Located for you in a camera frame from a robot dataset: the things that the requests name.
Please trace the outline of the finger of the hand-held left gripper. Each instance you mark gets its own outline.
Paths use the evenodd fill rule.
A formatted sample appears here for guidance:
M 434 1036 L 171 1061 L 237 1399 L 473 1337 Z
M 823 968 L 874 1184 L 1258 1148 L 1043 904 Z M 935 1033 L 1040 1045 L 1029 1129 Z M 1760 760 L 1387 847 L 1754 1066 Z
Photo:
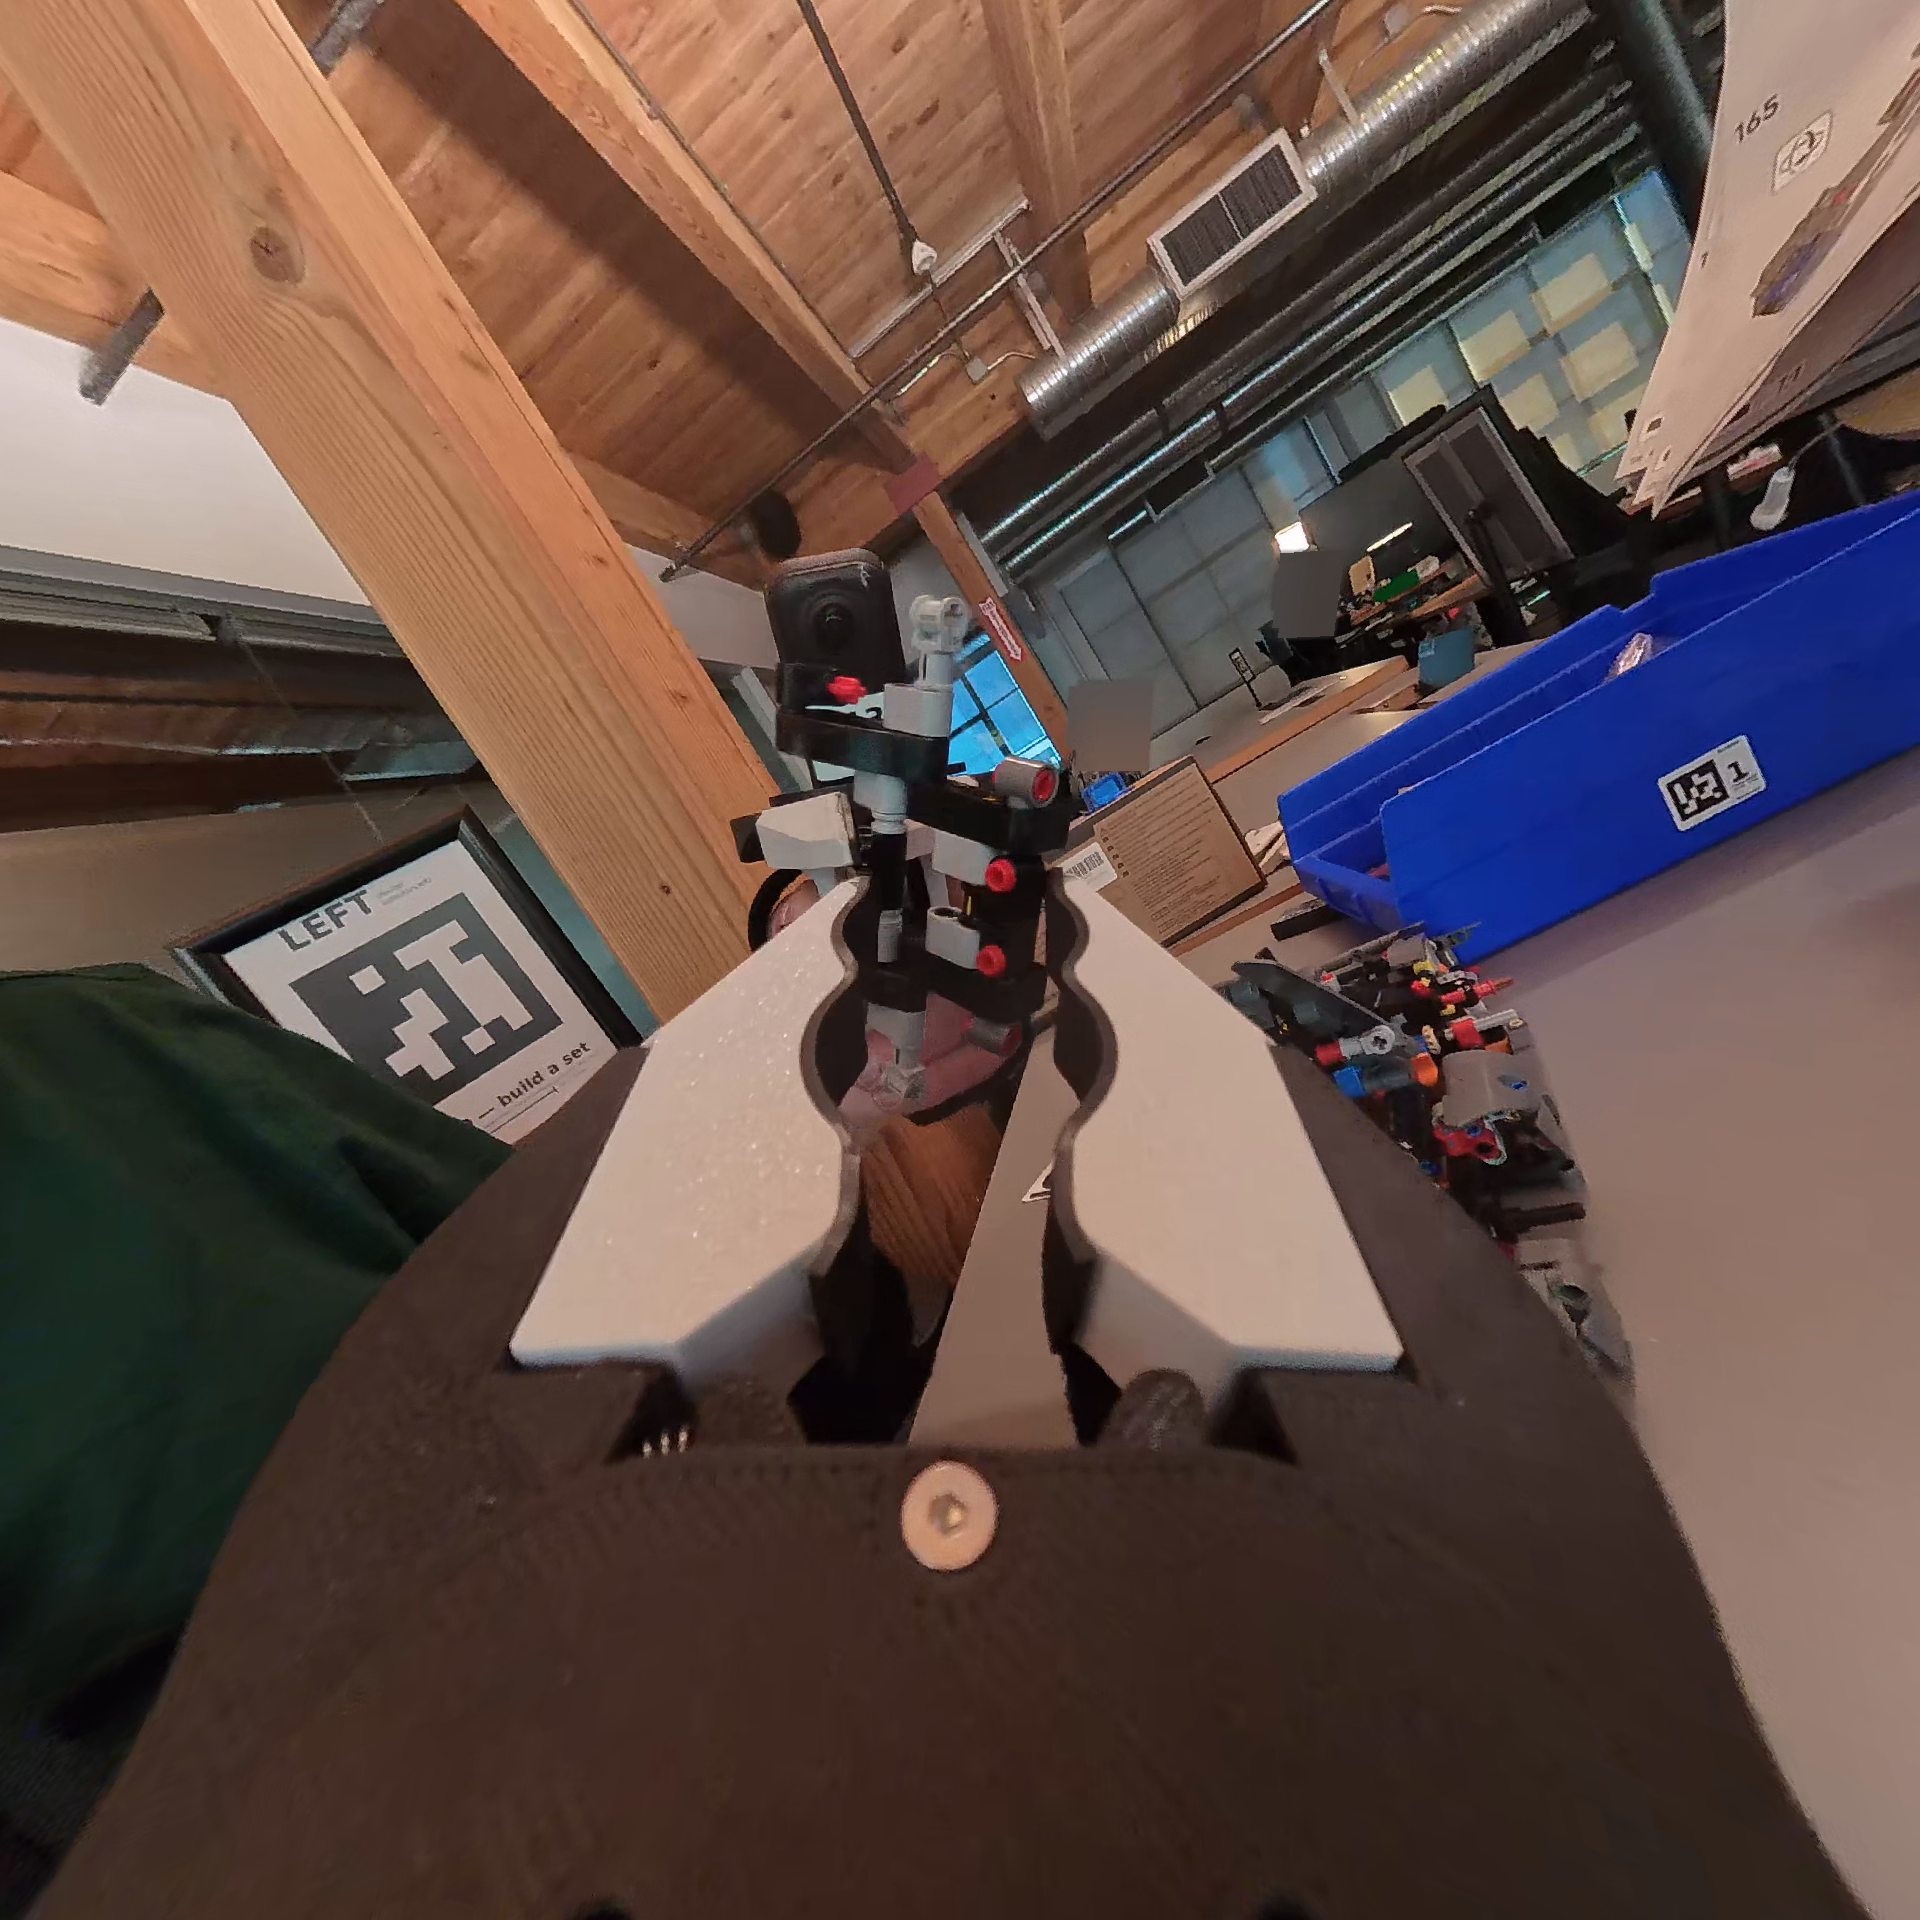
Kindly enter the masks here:
M 857 818 L 849 791 L 813 791 L 758 816 L 759 860 L 773 872 L 839 873 L 857 865 Z

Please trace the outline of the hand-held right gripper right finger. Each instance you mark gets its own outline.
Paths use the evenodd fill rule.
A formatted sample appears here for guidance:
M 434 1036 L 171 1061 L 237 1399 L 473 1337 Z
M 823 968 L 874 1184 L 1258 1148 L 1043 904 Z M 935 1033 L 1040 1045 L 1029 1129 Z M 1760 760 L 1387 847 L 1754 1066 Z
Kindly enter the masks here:
M 1265 1032 L 1081 881 L 1048 887 L 1048 1340 L 1117 1385 L 1390 1373 L 1401 1333 Z

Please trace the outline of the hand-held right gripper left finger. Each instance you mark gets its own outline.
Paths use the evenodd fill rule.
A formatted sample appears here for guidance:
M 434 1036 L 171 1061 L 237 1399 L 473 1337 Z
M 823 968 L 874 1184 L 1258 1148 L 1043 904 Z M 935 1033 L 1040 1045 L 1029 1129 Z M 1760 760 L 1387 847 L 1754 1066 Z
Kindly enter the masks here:
M 843 1115 L 869 1061 L 839 882 L 673 1015 L 513 1333 L 525 1369 L 857 1377 L 902 1359 L 902 1277 L 874 1243 Z

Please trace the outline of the black lego sub-assembly red pins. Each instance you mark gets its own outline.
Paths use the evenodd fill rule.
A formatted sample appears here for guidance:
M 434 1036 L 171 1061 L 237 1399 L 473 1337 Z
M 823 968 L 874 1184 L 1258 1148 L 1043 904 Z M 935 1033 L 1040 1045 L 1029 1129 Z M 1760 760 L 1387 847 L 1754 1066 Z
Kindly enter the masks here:
M 782 881 L 761 885 L 750 944 L 761 947 L 773 936 L 778 901 L 794 879 L 809 876 L 819 897 L 842 881 L 865 881 L 866 893 L 846 936 L 866 1024 L 877 1008 L 919 1012 L 941 994 L 978 1017 L 1029 1023 L 1033 1040 L 1048 994 L 1040 959 L 1048 860 L 1066 849 L 1075 818 L 1067 776 L 1049 760 L 1008 752 L 984 772 L 955 772 L 959 659 L 969 643 L 971 609 L 955 594 L 923 594 L 899 626 L 903 684 L 843 708 L 781 711 L 776 700 L 781 752 L 843 772 L 814 793 L 850 796 L 857 865 L 849 872 L 771 869 Z M 763 865 L 761 810 L 731 824 L 744 863 Z M 1022 1063 L 1031 1040 L 969 1101 L 987 1098 Z M 955 1099 L 930 1120 L 969 1101 Z

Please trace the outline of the large lego vehicle model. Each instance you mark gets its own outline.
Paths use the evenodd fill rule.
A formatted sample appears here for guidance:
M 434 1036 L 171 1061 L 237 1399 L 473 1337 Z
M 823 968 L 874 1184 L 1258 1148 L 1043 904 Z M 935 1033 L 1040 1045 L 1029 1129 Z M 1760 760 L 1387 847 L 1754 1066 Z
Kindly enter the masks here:
M 1510 1255 L 1594 1371 L 1626 1385 L 1635 1359 L 1582 1234 L 1587 1172 L 1511 979 L 1465 954 L 1475 931 L 1406 924 L 1307 968 L 1272 944 L 1217 993 L 1311 1059 Z

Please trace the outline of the open lego instruction booklet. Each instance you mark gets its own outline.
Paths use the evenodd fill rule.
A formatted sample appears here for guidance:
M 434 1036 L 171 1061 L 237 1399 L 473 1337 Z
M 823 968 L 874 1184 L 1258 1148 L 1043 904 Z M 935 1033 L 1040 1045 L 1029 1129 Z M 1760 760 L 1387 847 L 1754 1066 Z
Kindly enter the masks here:
M 1658 513 L 1915 299 L 1919 5 L 1733 3 L 1683 303 L 1622 457 Z

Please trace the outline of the person's left hand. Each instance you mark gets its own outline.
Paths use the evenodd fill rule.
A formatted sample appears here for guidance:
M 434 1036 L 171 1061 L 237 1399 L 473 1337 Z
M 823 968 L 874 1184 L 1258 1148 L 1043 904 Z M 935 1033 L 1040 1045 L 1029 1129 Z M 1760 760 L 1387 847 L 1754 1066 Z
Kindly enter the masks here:
M 923 1011 L 877 1008 L 866 1024 L 869 1063 L 839 1114 L 856 1132 L 891 1119 L 930 1120 L 969 1101 L 1031 1040 L 1029 1023 L 994 1023 L 930 994 Z

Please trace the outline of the brown cardboard box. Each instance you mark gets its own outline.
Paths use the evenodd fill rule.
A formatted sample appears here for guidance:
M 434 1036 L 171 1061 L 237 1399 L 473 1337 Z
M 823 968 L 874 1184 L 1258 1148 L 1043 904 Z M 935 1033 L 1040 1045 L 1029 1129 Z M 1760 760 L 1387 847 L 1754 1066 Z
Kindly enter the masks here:
M 1266 876 L 1210 776 L 1182 756 L 1078 820 L 1053 863 L 1161 947 L 1256 901 Z

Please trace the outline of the plain blue plastic bin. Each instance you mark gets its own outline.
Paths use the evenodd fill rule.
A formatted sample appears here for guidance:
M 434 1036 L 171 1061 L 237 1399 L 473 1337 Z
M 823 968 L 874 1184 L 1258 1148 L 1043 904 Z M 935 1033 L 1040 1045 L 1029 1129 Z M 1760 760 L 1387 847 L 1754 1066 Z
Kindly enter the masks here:
M 1280 824 L 1297 873 L 1327 904 L 1381 924 L 1398 904 L 1385 805 L 1595 690 L 1648 617 L 1651 596 L 1504 651 L 1406 711 L 1379 740 L 1286 791 Z

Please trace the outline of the framed black white tag sign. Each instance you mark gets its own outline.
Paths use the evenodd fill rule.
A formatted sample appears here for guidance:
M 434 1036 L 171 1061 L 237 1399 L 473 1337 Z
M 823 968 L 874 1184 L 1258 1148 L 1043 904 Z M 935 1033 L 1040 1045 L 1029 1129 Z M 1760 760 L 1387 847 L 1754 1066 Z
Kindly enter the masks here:
M 640 1032 L 470 812 L 171 948 L 205 993 L 514 1145 Z

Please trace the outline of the blue plastic bin with tag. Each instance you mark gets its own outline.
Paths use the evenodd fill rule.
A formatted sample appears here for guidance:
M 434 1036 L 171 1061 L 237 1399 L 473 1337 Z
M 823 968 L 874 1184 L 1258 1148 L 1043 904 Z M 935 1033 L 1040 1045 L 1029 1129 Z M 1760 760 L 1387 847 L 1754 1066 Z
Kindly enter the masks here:
M 1915 747 L 1915 495 L 1662 576 L 1381 807 L 1401 924 L 1494 954 Z

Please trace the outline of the person's green shirt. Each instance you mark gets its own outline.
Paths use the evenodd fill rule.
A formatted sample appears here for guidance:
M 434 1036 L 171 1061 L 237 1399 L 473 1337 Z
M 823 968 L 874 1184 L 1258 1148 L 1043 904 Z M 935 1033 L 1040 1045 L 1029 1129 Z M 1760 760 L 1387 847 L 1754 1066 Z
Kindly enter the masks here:
M 2 986 L 5 1778 L 129 1751 L 265 1457 L 513 1151 L 147 968 Z

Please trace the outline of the white ceiling air vent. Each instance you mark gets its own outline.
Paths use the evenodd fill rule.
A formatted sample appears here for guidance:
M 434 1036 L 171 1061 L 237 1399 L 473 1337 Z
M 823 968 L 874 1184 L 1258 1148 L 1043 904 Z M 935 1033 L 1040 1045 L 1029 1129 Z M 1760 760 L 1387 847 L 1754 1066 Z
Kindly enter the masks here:
M 1278 131 L 1152 232 L 1147 252 L 1166 288 L 1186 303 L 1315 201 L 1317 185 L 1299 144 Z

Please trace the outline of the dark grey cabinet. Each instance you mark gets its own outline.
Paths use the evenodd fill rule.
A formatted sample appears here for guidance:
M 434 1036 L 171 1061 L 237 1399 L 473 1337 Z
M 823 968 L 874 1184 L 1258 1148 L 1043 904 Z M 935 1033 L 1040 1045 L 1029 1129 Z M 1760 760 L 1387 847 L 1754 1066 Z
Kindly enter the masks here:
M 1403 442 L 1399 465 L 1488 585 L 1573 564 L 1576 544 L 1529 444 L 1494 392 L 1443 411 Z

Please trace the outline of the silver air duct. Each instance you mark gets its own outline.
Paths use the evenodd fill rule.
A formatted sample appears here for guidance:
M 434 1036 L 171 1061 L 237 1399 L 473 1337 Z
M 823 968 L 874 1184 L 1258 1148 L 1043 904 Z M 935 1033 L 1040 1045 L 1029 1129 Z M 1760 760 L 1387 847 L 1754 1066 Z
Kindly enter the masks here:
M 1483 3 L 1398 75 L 1381 80 L 1341 116 L 1295 138 L 1317 201 L 1192 299 L 1175 298 L 1147 252 L 1139 276 L 1075 322 L 1057 352 L 1021 377 L 1027 420 L 1046 440 L 1091 411 L 1184 331 L 1210 320 L 1375 187 L 1406 169 L 1471 112 L 1545 59 L 1590 18 L 1577 3 Z

